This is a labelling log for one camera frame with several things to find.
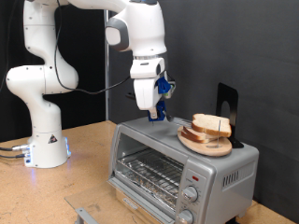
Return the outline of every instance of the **black toast holder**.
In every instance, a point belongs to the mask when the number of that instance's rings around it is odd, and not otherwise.
[[[219,83],[218,85],[218,96],[216,106],[216,116],[221,117],[221,109],[224,102],[227,102],[230,106],[230,124],[232,127],[232,135],[228,138],[232,143],[233,148],[242,148],[244,145],[235,139],[235,125],[237,115],[237,102],[238,93],[237,90]]]

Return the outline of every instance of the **black wall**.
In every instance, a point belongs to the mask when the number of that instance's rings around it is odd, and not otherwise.
[[[6,75],[7,24],[14,0],[0,1],[0,78]],[[43,64],[24,47],[22,13],[24,1],[18,1],[11,23],[9,68]],[[57,27],[60,25],[56,11]],[[65,60],[78,72],[78,87],[99,91],[105,87],[104,11],[81,10],[73,6],[63,9],[63,28],[59,49]],[[62,110],[63,129],[105,120],[105,94],[81,92],[46,95]],[[5,84],[0,93],[0,142],[31,135],[31,120],[25,103],[13,95]]]
[[[254,196],[299,223],[299,2],[160,0],[169,74],[178,88],[167,113],[215,114],[219,82],[239,92],[236,137],[260,150]],[[110,55],[111,83],[124,78],[132,52]],[[124,94],[110,93],[116,123],[146,117]]]

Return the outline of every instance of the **toast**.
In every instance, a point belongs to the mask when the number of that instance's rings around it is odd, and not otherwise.
[[[181,136],[183,136],[184,138],[187,138],[187,139],[189,139],[193,142],[197,142],[197,143],[202,143],[202,144],[209,143],[209,142],[214,141],[218,138],[218,136],[212,136],[212,135],[210,135],[208,138],[202,138],[202,139],[193,138],[193,136],[186,133],[185,130],[187,130],[187,129],[185,127],[183,127],[183,129],[181,130]]]
[[[210,135],[230,137],[232,128],[230,120],[222,117],[194,114],[192,121],[192,128],[199,133],[207,133]],[[219,123],[221,121],[221,130],[219,131]]]
[[[184,132],[187,133],[189,136],[191,136],[193,139],[196,139],[196,140],[205,140],[205,139],[209,139],[209,138],[217,138],[218,136],[215,136],[215,135],[210,135],[210,134],[207,134],[207,133],[199,133],[195,130],[193,130],[192,128],[186,128],[186,127],[183,127],[184,129]]]

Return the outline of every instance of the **red button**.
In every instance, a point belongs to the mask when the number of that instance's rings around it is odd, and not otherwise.
[[[196,177],[195,175],[192,177],[194,180],[198,181],[198,177]]]

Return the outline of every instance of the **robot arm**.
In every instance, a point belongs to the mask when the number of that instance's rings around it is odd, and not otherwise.
[[[159,101],[165,94],[170,97],[174,88],[167,82],[164,20],[159,3],[156,0],[60,0],[62,6],[69,3],[79,8],[118,13],[107,23],[107,42],[118,51],[133,52],[131,78],[135,79],[137,105],[149,111],[149,120],[164,119],[164,102]],[[57,0],[25,1],[25,47],[45,64],[15,67],[7,74],[9,90],[19,96],[30,111],[33,132],[26,146],[30,155],[25,160],[27,167],[55,167],[69,156],[68,144],[62,135],[60,108],[43,98],[44,94],[69,91],[59,84],[54,69],[57,6]],[[56,59],[60,80],[66,87],[75,89],[78,85],[76,70],[59,50]]]

